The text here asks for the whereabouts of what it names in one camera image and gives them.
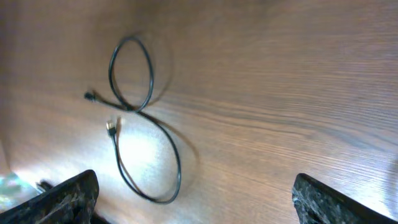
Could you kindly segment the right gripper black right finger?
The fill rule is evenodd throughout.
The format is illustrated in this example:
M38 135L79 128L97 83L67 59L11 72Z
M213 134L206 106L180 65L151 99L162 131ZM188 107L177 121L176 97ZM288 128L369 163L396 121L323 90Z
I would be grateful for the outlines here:
M397 224L305 173L295 178L292 201L301 224Z

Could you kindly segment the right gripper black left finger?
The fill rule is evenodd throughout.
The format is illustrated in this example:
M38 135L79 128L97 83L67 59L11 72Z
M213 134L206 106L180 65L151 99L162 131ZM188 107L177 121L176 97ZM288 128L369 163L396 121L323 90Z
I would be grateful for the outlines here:
M1 214L3 224L98 223L95 172L86 170Z

